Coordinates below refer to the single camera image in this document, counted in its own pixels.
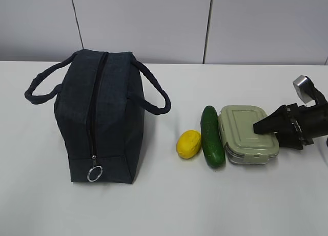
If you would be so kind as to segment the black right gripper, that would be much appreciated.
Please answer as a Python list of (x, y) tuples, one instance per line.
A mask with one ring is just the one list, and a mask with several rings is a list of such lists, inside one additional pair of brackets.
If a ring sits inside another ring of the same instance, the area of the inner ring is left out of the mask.
[[(291, 122), (295, 132), (282, 132)], [(313, 144), (313, 139), (327, 136), (327, 103), (307, 107), (297, 104), (281, 105), (276, 111), (253, 125), (256, 134), (275, 132), (282, 148), (302, 150), (302, 145)]]

